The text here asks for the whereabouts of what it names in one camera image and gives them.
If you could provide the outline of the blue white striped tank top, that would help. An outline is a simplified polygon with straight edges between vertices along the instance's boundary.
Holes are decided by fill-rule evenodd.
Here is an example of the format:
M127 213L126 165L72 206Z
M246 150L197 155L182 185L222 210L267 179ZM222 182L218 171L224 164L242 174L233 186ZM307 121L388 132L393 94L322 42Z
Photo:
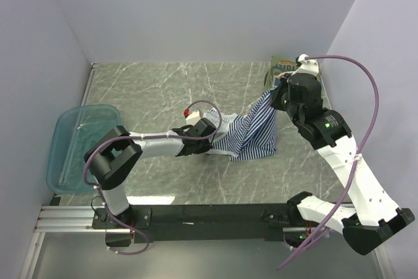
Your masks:
M203 116L220 129L209 154L226 155L230 161L247 161L271 156L277 152L278 111L270 106L272 90L265 91L245 115L219 115L214 108Z

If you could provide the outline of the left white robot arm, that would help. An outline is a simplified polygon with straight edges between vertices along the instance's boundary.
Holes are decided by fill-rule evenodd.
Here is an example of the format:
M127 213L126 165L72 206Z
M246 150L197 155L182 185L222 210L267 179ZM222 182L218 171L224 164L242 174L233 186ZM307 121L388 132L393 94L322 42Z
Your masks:
M137 161L160 156L203 154L212 148L218 128L206 118L165 133L130 133L122 125L111 129L84 155L108 209L107 220L117 228L132 226L136 218L123 183Z

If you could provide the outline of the olive green tank top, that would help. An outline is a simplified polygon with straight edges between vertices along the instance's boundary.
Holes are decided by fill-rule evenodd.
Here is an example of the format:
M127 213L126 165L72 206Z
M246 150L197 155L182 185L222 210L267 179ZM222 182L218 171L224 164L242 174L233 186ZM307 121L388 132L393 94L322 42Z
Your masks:
M295 62L280 56L272 56L270 69L265 74L264 92L260 99L274 99L275 97L281 99L283 96L288 97L289 93L296 90L318 90L320 94L322 85L319 76L293 74L296 69Z

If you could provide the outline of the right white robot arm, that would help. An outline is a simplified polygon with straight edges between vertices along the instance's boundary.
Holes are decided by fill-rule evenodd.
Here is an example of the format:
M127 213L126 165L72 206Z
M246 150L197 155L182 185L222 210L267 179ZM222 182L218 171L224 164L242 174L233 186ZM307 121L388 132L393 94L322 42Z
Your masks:
M344 236L358 254L366 255L413 223L415 216L386 193L362 158L355 137L335 110L325 108L321 83L312 74L285 74L272 90L272 108L284 111L299 134L327 162L345 187L352 205L323 201L300 192L287 201L287 220L323 224Z

